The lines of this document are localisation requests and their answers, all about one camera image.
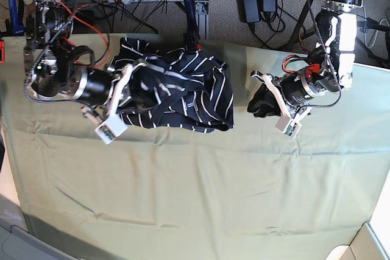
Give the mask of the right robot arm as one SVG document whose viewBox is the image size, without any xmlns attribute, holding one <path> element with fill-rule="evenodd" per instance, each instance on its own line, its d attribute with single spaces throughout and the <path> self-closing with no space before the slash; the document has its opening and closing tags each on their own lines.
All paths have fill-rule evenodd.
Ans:
<svg viewBox="0 0 390 260">
<path fill-rule="evenodd" d="M 135 62 L 109 65 L 110 38 L 86 17 L 88 9 L 104 4 L 73 0 L 24 0 L 32 8 L 26 17 L 24 66 L 27 98 L 41 104 L 75 103 L 83 116 L 95 124 L 116 119 L 120 113 L 142 113 L 152 99 L 132 81 Z M 97 33 L 104 43 L 102 53 L 77 46 L 70 38 L 75 24 Z"/>
</svg>

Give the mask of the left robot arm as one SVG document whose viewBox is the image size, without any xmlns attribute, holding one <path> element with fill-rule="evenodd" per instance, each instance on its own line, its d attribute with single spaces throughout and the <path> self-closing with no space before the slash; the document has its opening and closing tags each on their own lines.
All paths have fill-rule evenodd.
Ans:
<svg viewBox="0 0 390 260">
<path fill-rule="evenodd" d="M 305 57 L 285 57 L 282 77 L 252 72 L 262 85 L 247 112 L 256 118 L 286 115 L 298 119 L 315 108 L 312 99 L 349 90 L 357 35 L 357 16 L 351 10 L 362 5 L 363 0 L 306 0 L 317 36 L 316 47 Z"/>
</svg>

